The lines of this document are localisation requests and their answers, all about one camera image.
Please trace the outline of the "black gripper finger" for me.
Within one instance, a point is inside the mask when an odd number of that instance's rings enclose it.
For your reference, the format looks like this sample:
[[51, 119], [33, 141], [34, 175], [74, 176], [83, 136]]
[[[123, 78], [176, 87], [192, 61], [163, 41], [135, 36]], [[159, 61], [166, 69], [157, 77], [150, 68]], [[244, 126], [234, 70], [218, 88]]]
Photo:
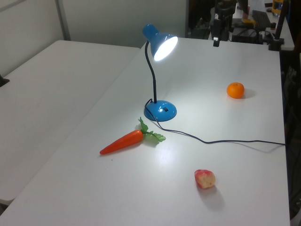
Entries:
[[213, 46], [218, 47], [220, 44], [220, 28], [221, 28], [221, 21], [219, 19], [214, 20], [213, 24]]
[[229, 17], [226, 16], [222, 19], [222, 40], [229, 38]]

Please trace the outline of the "robot gripper body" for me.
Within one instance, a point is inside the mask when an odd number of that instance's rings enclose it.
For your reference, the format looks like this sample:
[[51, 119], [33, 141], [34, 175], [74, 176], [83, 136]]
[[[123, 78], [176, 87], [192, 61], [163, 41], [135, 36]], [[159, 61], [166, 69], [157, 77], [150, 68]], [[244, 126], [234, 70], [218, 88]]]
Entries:
[[219, 20], [231, 20], [236, 10], [236, 0], [216, 0], [215, 14]]

